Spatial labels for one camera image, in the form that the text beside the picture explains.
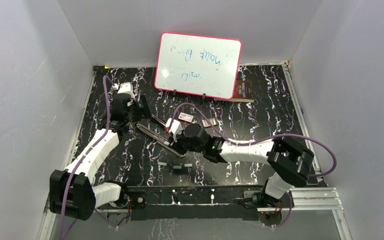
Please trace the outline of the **red white staple box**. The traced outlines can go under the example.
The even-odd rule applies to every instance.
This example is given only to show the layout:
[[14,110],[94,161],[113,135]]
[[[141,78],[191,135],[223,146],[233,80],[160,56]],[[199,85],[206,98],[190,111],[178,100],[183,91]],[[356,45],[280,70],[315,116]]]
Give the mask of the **red white staple box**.
[[192,123],[194,116],[187,114],[187,113],[184,113],[184,112],[181,112],[178,116],[178,119],[181,121],[187,122],[187,123]]

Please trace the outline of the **cardboard staple box tray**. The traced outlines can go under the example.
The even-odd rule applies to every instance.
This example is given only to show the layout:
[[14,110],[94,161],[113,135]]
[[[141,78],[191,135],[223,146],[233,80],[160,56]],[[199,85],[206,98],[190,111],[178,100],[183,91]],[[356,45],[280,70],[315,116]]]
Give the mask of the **cardboard staple box tray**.
[[201,124],[203,128],[215,127],[219,124],[216,118],[209,118],[208,120],[202,119]]

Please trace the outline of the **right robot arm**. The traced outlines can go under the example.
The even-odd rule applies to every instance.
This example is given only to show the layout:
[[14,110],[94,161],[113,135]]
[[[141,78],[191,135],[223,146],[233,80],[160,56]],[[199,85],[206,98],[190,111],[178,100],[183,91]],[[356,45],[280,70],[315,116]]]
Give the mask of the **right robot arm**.
[[275,207],[284,194],[294,187],[305,187],[314,153],[291,136],[274,135],[261,142],[233,140],[211,136],[200,125],[167,124],[171,148],[180,154],[196,152],[212,163],[251,162],[268,164],[273,170],[260,193],[245,196],[240,204],[246,208]]

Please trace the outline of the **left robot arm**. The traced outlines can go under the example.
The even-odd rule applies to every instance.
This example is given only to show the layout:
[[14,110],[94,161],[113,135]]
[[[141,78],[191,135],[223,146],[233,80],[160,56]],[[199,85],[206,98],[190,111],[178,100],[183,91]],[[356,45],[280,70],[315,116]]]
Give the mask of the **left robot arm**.
[[151,111],[145,95],[139,100],[118,93],[107,104],[106,122],[95,132],[91,142],[64,170],[55,170],[49,179],[49,209],[78,220],[88,220],[95,209],[112,203],[124,208],[129,203],[125,183],[108,180],[93,185],[93,178],[109,153],[124,136],[125,126],[149,119]]

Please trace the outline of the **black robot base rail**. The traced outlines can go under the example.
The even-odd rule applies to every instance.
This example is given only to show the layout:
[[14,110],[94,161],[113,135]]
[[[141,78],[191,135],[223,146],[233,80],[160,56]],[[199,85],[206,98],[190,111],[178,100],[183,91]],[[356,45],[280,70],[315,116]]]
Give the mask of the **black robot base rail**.
[[264,200],[262,185],[130,186],[123,204],[106,204],[110,214],[130,213],[131,220],[242,219],[279,223],[295,203],[292,194]]

